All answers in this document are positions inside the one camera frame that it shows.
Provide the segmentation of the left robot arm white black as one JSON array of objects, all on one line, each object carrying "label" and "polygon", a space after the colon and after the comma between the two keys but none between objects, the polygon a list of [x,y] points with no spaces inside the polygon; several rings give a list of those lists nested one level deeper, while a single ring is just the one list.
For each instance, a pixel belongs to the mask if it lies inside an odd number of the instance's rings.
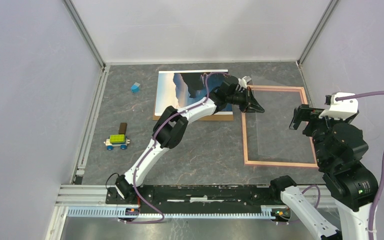
[{"label": "left robot arm white black", "polygon": [[125,204],[136,200],[138,187],[145,176],[163,154],[181,142],[189,124],[220,112],[228,104],[237,105],[242,113],[265,112],[247,85],[246,77],[211,72],[201,79],[206,89],[205,97],[182,108],[168,106],[154,125],[151,140],[142,155],[128,171],[117,177],[117,196]]}]

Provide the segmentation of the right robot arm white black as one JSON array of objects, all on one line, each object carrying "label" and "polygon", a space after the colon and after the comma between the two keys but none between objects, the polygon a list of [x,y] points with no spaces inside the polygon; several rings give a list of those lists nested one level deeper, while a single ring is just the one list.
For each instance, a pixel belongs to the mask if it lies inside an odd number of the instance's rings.
[{"label": "right robot arm white black", "polygon": [[352,125],[358,113],[312,108],[307,104],[294,109],[289,128],[296,130],[306,122],[302,133],[312,139],[318,170],[338,208],[341,227],[327,221],[288,175],[270,182],[268,196],[273,203],[288,206],[315,240],[369,237],[369,213],[379,185],[361,162],[369,146],[362,130]]}]

